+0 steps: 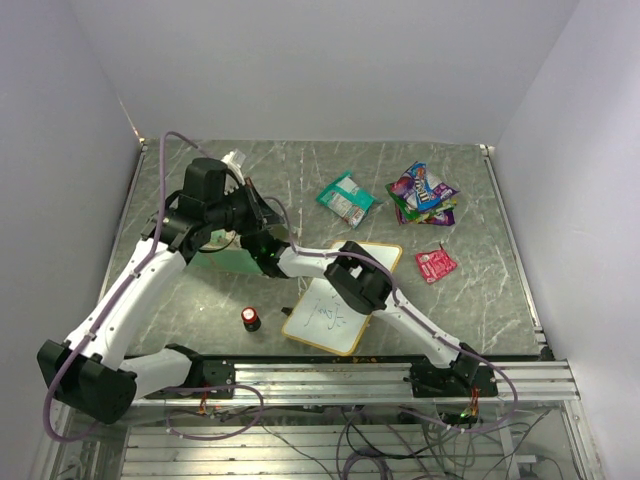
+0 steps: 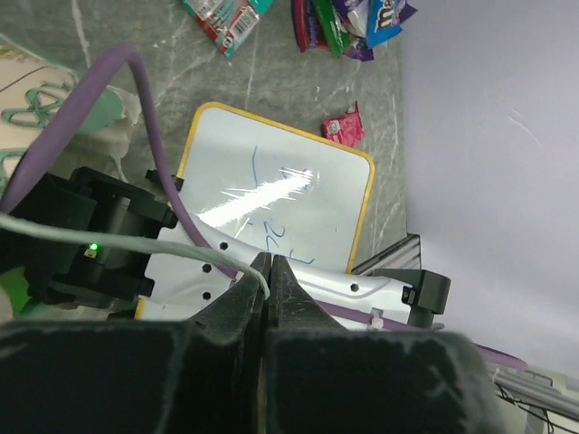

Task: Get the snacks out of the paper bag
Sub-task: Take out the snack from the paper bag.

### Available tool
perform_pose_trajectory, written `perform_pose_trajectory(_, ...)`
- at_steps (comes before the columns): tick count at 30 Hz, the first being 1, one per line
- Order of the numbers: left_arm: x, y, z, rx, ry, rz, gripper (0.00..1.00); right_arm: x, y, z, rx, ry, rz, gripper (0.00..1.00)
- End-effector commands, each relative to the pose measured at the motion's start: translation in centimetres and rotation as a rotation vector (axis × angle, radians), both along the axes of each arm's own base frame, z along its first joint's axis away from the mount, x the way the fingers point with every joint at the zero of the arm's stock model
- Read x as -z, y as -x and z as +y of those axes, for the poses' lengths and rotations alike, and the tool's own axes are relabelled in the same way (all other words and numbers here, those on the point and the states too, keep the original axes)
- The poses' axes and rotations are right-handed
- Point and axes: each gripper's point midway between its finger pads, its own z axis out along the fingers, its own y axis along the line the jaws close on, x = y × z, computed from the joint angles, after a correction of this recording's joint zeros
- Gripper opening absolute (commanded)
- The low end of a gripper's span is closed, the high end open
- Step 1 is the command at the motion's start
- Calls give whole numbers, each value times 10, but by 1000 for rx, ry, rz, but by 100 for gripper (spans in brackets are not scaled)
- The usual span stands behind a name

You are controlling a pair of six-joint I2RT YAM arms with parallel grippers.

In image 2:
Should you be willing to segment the blue M&M's candy bag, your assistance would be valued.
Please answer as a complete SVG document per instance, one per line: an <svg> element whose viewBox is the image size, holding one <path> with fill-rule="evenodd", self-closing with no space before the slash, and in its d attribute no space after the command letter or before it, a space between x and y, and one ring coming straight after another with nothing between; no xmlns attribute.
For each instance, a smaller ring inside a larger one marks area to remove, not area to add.
<svg viewBox="0 0 579 434"><path fill-rule="evenodd" d="M374 48L393 39L403 30L402 23L418 12L404 0L370 0L366 26L366 44Z"/></svg>

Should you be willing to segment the purple Fox's berries candy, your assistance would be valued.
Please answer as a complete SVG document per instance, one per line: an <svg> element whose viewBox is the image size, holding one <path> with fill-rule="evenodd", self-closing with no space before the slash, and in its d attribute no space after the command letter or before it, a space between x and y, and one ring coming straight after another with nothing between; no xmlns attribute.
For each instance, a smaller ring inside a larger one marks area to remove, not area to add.
<svg viewBox="0 0 579 434"><path fill-rule="evenodd" d="M329 50L311 0L292 0L291 17L296 43L301 52L310 49Z"/></svg>

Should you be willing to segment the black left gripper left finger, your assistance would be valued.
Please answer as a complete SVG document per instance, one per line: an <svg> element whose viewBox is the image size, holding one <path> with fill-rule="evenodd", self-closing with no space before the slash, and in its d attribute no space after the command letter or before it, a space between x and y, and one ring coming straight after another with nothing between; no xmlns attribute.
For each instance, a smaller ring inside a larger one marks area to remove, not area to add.
<svg viewBox="0 0 579 434"><path fill-rule="evenodd" d="M183 321L1 329L4 433L253 433L265 308L242 277Z"/></svg>

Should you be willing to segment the teal snack packet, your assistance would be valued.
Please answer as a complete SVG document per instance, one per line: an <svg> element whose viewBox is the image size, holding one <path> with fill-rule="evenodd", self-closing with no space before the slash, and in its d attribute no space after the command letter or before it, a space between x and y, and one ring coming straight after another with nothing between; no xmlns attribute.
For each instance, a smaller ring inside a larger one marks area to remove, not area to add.
<svg viewBox="0 0 579 434"><path fill-rule="evenodd" d="M272 0L181 1L226 58L241 47L272 3Z"/></svg>

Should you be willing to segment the red snack packet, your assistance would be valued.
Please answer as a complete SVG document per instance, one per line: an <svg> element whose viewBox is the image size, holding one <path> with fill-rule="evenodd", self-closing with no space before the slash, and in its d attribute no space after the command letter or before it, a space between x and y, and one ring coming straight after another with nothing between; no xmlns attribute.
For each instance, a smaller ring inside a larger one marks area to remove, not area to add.
<svg viewBox="0 0 579 434"><path fill-rule="evenodd" d="M365 138L358 102L352 104L344 114L327 118L322 123L323 137L343 146L356 147Z"/></svg>

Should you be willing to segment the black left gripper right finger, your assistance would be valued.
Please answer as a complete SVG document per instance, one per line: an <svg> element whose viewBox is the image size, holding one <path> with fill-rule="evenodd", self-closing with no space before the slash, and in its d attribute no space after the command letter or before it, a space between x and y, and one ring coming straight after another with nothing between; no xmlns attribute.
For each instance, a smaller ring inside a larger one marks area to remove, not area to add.
<svg viewBox="0 0 579 434"><path fill-rule="evenodd" d="M272 261L269 433L501 433L487 367L464 336L350 331Z"/></svg>

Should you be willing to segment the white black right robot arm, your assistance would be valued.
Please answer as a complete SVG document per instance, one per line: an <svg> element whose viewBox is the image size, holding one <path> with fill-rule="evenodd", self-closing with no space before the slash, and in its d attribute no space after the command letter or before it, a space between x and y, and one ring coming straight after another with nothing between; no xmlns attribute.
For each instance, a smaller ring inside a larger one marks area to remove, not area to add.
<svg viewBox="0 0 579 434"><path fill-rule="evenodd" d="M20 269L32 303L127 310L186 318L206 310L247 278L274 297L258 251L220 235L195 246L176 213L152 193L99 173L43 175L12 211L1 213L1 267ZM289 275L349 328L432 329L447 305L447 277L418 269L369 276L312 268L285 257Z"/></svg>

